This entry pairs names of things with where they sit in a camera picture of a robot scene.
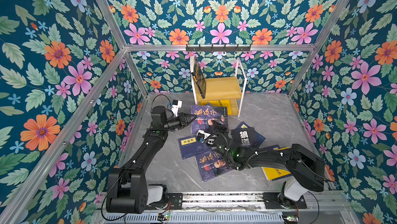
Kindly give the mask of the purple portrait book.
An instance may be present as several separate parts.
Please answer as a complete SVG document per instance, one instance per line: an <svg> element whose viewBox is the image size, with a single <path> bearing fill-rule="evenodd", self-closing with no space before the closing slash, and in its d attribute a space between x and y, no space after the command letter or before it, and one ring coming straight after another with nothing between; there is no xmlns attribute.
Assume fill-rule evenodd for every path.
<svg viewBox="0 0 397 224"><path fill-rule="evenodd" d="M195 155L195 160L203 183L233 170L222 155L213 150Z"/></svg>
<svg viewBox="0 0 397 224"><path fill-rule="evenodd" d="M197 134L198 131L213 134L216 132L217 125L228 128L228 113L226 107L192 105L191 114L197 117L191 124L192 134Z"/></svg>

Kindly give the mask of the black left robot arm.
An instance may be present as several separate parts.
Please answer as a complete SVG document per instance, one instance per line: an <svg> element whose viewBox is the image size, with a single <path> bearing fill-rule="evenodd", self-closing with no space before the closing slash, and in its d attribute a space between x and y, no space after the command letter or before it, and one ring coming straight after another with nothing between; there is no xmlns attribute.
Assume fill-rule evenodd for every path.
<svg viewBox="0 0 397 224"><path fill-rule="evenodd" d="M125 164L110 172L105 207L108 213L141 214L148 205L165 202L165 186L148 185L146 171L169 132L183 129L197 118L183 112L167 117L168 112L170 109L164 106L152 108L152 122L143 135L143 143Z"/></svg>

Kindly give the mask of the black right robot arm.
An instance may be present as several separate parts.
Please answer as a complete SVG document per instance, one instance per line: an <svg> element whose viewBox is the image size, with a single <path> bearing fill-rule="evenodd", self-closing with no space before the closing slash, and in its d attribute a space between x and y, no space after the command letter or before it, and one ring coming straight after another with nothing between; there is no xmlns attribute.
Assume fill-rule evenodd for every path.
<svg viewBox="0 0 397 224"><path fill-rule="evenodd" d="M213 121L215 133L203 135L201 142L214 147L226 164L236 171L256 167L267 167L288 171L292 178L283 183L282 190L275 198L264 196L265 201L290 207L297 204L308 192L323 192L325 183L325 162L302 146L292 144L287 149L257 150L238 145L228 136L228 128Z"/></svg>

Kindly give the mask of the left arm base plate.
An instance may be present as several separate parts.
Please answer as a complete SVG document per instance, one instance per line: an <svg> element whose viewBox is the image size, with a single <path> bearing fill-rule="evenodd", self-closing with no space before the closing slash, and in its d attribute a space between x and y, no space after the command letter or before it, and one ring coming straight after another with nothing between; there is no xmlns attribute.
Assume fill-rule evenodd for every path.
<svg viewBox="0 0 397 224"><path fill-rule="evenodd" d="M154 202L146 206L146 210L181 210L184 195L182 193L168 193L159 202Z"/></svg>

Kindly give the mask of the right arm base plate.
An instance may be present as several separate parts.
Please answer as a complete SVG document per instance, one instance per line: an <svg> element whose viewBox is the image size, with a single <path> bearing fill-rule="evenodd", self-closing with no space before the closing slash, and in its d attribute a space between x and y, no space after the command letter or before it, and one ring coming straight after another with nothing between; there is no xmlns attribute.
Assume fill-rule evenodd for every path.
<svg viewBox="0 0 397 224"><path fill-rule="evenodd" d="M269 192L263 193L263 200L266 209L307 209L307 204L303 196L301 196L298 201L294 202L288 198L281 200L280 193Z"/></svg>

